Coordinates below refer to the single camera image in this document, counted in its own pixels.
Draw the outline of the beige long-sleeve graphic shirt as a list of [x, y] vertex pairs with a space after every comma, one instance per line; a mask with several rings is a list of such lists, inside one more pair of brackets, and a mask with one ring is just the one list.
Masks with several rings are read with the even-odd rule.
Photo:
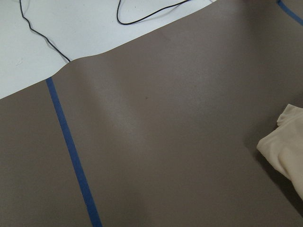
[[290, 180], [303, 197], [303, 109], [288, 104], [277, 119], [277, 128], [262, 138], [257, 150], [271, 166]]

